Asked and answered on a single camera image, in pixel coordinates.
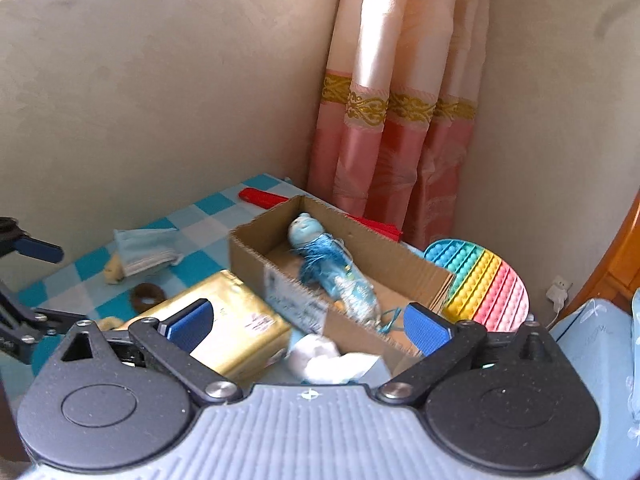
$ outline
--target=blue and white tablecloth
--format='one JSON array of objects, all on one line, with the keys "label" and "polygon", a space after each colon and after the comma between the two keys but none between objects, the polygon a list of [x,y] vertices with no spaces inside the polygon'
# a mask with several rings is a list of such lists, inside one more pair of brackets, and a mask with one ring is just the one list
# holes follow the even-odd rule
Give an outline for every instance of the blue and white tablecloth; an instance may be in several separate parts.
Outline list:
[{"label": "blue and white tablecloth", "polygon": [[[130,319],[136,313],[129,303],[129,290],[139,283],[155,283],[168,298],[172,298],[185,288],[228,267],[228,232],[264,212],[264,209],[238,198],[238,192],[245,187],[288,197],[304,193],[267,174],[255,176],[144,226],[178,229],[177,247],[184,259],[175,267],[166,267],[151,275],[142,273],[126,278],[117,285],[107,285],[102,269],[114,250],[115,244],[112,242],[33,283],[20,291],[18,298],[32,308],[75,312],[94,320],[109,316]],[[10,400],[15,401],[26,391],[33,381],[34,372],[37,373],[60,338],[48,337],[39,343],[31,367],[4,354],[0,356],[0,373]]]}]

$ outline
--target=wall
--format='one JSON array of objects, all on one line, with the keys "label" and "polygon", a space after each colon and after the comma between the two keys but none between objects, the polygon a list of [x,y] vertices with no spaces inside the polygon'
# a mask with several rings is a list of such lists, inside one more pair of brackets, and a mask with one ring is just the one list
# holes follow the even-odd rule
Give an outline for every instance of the wall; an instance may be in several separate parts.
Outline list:
[{"label": "wall", "polygon": [[640,0],[491,0],[454,234],[503,256],[532,309],[581,288],[640,184]]},{"label": "wall", "polygon": [[303,182],[337,3],[0,1],[0,214],[69,261],[254,174]]}]

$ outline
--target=rainbow pop it fidget toy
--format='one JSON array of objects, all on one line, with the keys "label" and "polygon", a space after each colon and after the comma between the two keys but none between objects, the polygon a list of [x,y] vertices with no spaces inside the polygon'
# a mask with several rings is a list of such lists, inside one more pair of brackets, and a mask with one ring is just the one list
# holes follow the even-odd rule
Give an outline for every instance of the rainbow pop it fidget toy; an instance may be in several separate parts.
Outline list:
[{"label": "rainbow pop it fidget toy", "polygon": [[514,332],[527,318],[529,297],[520,277],[499,256],[463,240],[438,240],[424,259],[453,272],[442,316],[473,319],[491,332]]}]

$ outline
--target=pink curtain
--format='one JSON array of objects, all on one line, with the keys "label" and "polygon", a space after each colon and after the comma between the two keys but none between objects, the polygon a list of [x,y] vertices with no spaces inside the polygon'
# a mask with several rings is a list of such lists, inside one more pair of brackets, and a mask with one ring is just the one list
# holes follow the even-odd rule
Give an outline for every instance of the pink curtain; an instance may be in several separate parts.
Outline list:
[{"label": "pink curtain", "polygon": [[395,224],[449,234],[473,129],[489,0],[340,0],[307,189]]}]

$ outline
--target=doll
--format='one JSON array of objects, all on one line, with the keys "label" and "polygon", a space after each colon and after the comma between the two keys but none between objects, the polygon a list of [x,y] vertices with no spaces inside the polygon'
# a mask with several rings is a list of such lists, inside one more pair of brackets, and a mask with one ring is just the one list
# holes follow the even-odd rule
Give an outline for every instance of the doll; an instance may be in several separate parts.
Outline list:
[{"label": "doll", "polygon": [[289,226],[289,242],[304,257],[303,285],[317,282],[334,301],[342,301],[345,314],[368,326],[380,325],[380,306],[369,283],[340,240],[325,232],[308,213],[300,213]]}]

